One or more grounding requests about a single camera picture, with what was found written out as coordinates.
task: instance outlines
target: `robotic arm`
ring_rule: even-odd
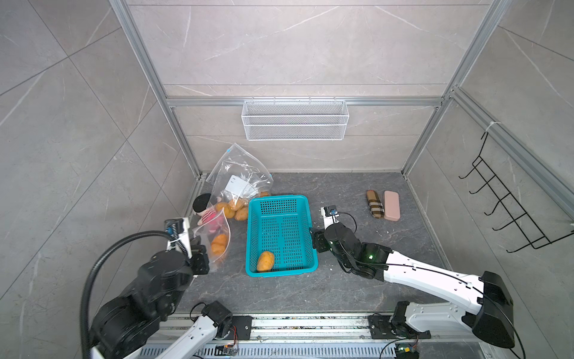
[[[468,330],[492,345],[514,347],[513,301],[500,276],[456,273],[382,245],[362,243],[338,221],[336,206],[322,207],[321,216],[325,229],[313,234],[313,247],[319,253],[331,251],[342,270],[408,285],[448,301],[399,302],[391,319],[395,335],[411,338],[427,330]]]
[[[160,322],[176,311],[192,278],[209,272],[205,246],[190,243],[189,219],[169,219],[165,227],[171,236],[167,249],[142,265],[134,281],[95,315],[90,329],[92,358],[137,357]],[[158,358],[190,357],[205,343],[225,337],[231,317],[219,302],[206,305],[195,324]]]

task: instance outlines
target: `label on bag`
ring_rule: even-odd
[[[231,175],[225,190],[241,198],[249,198],[257,194],[257,190],[249,182],[235,175]]]

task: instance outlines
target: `white robotic arm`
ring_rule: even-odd
[[[335,206],[321,208],[324,231],[313,234],[318,252],[331,251],[348,272],[419,289],[447,303],[399,302],[395,334],[410,337],[427,330],[465,330],[502,348],[514,347],[513,301],[500,276],[457,273],[404,256],[388,247],[362,243],[339,222]]]

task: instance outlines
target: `potato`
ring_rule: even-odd
[[[214,256],[219,257],[225,252],[226,246],[221,243],[212,243],[211,244],[211,251],[214,253]]]
[[[249,217],[249,208],[244,207],[235,213],[236,221],[246,221]]]
[[[231,209],[231,206],[227,202],[219,202],[215,205],[215,210],[217,212],[223,210],[223,215],[227,219],[233,218],[233,216],[235,216],[235,211]]]
[[[214,240],[211,241],[211,244],[213,243],[217,243],[217,244],[221,244],[223,246],[227,246],[227,235],[226,234],[220,234],[218,236],[215,236]]]
[[[245,207],[246,204],[247,204],[247,201],[241,197],[238,197],[238,198],[235,198],[235,199],[232,199],[231,201],[229,201],[229,206],[234,211],[239,211],[241,208]]]
[[[271,252],[265,251],[259,256],[257,261],[257,271],[258,272],[268,272],[273,268],[275,264],[275,255]]]

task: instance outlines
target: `aluminum frame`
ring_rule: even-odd
[[[488,128],[488,134],[502,147],[522,169],[574,219],[574,190],[560,177],[553,173],[542,160],[533,154],[509,129],[498,122],[491,114],[483,109],[462,88],[455,87],[452,97],[466,113],[482,128]]]
[[[426,124],[424,130],[419,136],[417,142],[414,145],[409,157],[406,159],[404,166],[402,167],[401,173],[404,177],[408,177],[409,173],[414,167],[414,164],[421,156],[422,150],[426,147],[426,144],[430,140],[433,132],[435,131],[437,125],[440,122],[444,112],[446,111],[448,105],[452,100],[451,92],[455,87],[459,87],[468,76],[472,65],[482,52],[482,49],[490,39],[490,36],[496,29],[498,23],[502,19],[506,9],[510,6],[512,0],[494,0],[484,19],[480,23],[478,30],[476,31],[475,37],[472,39],[470,46],[468,47],[466,53],[463,56],[458,68],[455,71],[454,76],[449,82],[445,93],[443,94],[443,103],[440,108],[436,109],[431,115],[428,123]]]
[[[141,39],[141,35],[139,34],[139,31],[135,25],[134,19],[131,16],[126,2],[124,0],[110,0],[110,5],[114,9],[114,12],[118,17],[118,21],[122,26],[123,31],[126,33],[127,40],[134,50],[135,56],[138,59],[145,77],[148,79],[148,83],[157,98],[157,102],[160,104],[161,110],[164,112],[165,117],[168,119],[169,126],[172,128],[177,143],[179,143],[179,146],[183,151],[185,159],[187,160],[187,163],[189,164],[194,177],[199,178],[201,175],[201,170],[199,169],[197,161],[193,156],[189,142],[187,141],[185,133],[183,132],[175,113],[167,104],[165,90],[160,82],[160,78],[157,75],[155,68],[153,67],[152,60],[149,57],[147,50],[145,49],[144,42]]]
[[[197,96],[169,97],[168,106],[243,106],[245,101],[330,101],[344,100],[347,106],[440,106],[443,98],[439,96]]]

